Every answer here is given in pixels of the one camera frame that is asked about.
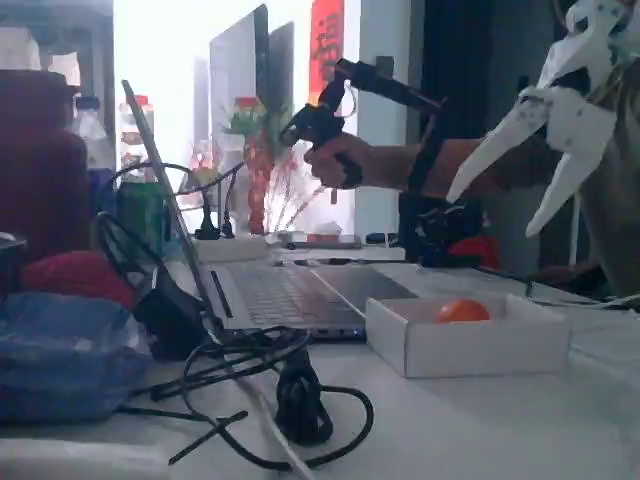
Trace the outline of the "person left hand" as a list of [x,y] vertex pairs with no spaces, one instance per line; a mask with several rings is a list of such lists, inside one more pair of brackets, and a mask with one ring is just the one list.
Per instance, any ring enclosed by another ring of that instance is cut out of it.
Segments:
[[608,288],[608,281],[598,262],[545,267],[529,280],[581,296],[596,295]]

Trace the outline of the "person right hand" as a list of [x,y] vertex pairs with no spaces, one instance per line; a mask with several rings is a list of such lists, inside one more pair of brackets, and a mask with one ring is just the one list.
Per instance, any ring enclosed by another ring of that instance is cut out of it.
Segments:
[[407,186],[406,160],[413,153],[404,147],[373,146],[343,133],[309,150],[305,162],[311,173],[329,188],[378,187],[403,190]]

